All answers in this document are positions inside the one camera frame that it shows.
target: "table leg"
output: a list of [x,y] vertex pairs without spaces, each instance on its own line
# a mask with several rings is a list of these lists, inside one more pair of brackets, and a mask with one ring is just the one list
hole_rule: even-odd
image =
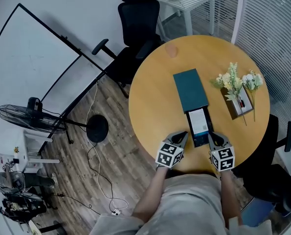
[[163,40],[166,39],[165,30],[164,30],[163,24],[161,23],[160,18],[157,20],[157,25],[160,31],[160,36],[162,37]]
[[191,11],[185,10],[183,12],[183,15],[184,15],[184,21],[185,21],[186,34],[187,36],[191,36],[193,35]]
[[28,158],[29,163],[42,163],[42,164],[59,164],[59,159],[34,159]]
[[39,141],[43,141],[43,142],[53,142],[53,139],[49,139],[49,138],[41,137],[41,136],[36,136],[36,135],[33,135],[33,134],[25,133],[25,136],[27,138],[34,139],[34,140],[39,140]]
[[215,31],[215,0],[209,0],[209,34]]
[[64,230],[64,228],[61,226],[60,223],[58,223],[57,221],[53,222],[54,225],[48,226],[48,227],[44,227],[44,228],[40,228],[39,231],[41,233],[47,233],[53,230],[57,230],[59,235],[66,235],[66,231]]

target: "fan grille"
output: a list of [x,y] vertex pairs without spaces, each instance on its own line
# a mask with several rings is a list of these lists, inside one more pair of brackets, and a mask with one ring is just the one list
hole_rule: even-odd
[[26,107],[6,104],[0,106],[0,118],[31,130],[64,133],[65,123],[48,113],[28,110]]

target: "fan base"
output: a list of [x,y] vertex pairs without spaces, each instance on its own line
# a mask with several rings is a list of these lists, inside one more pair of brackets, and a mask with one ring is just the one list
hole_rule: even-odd
[[108,133],[108,122],[102,115],[94,115],[87,122],[87,137],[93,143],[103,141]]

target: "yellow flower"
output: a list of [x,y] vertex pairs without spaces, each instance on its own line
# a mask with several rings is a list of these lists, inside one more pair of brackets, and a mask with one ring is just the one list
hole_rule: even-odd
[[236,78],[235,78],[235,83],[234,83],[235,87],[236,87],[237,89],[239,89],[239,88],[242,87],[242,84],[243,84],[243,81],[242,81],[240,78],[236,77]]
[[232,86],[231,86],[231,84],[229,84],[229,83],[224,83],[224,87],[225,87],[228,91],[232,90]]

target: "whiteboard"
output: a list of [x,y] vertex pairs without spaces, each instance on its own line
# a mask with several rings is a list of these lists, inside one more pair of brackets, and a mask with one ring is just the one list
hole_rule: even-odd
[[0,34],[0,105],[42,99],[79,54],[18,5]]

